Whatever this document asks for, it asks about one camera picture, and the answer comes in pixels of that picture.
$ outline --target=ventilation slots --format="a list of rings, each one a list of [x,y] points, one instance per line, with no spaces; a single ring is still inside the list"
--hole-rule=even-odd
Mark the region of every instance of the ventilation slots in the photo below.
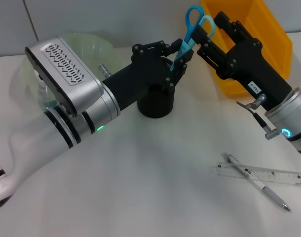
[[[74,58],[70,58],[70,53],[65,54],[58,44],[48,46],[43,52],[67,81],[71,83],[80,83],[82,81],[84,74],[73,63]]]

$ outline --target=green indicator light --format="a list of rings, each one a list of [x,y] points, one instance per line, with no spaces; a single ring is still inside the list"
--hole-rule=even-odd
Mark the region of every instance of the green indicator light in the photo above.
[[[101,127],[99,127],[98,129],[97,129],[97,131],[99,131],[100,129],[102,129],[104,126],[101,126]]]

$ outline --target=blue indicator light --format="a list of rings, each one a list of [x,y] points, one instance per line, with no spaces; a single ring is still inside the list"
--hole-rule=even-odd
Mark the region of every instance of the blue indicator light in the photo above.
[[[281,130],[281,133],[282,133],[285,137],[291,137],[291,135],[292,135],[292,133],[291,133],[289,130],[284,129],[284,128]]]

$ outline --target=white label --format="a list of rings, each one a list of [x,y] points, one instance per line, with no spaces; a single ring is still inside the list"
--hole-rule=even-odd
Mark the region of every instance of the white label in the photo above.
[[[260,88],[253,81],[251,81],[248,85],[256,94],[258,94],[261,91]]]

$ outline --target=scissor handle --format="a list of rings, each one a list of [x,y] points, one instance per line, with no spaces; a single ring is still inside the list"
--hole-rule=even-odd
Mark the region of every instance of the scissor handle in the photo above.
[[[191,24],[190,22],[190,13],[192,10],[196,9],[199,12],[199,18],[197,19],[196,23],[194,25]],[[192,7],[190,7],[187,12],[186,12],[186,26],[187,26],[187,34],[185,37],[185,42],[189,43],[189,40],[191,38],[191,34],[193,32],[193,30],[195,29],[195,27],[197,27],[200,23],[201,18],[204,16],[204,10],[202,7],[194,5]]]

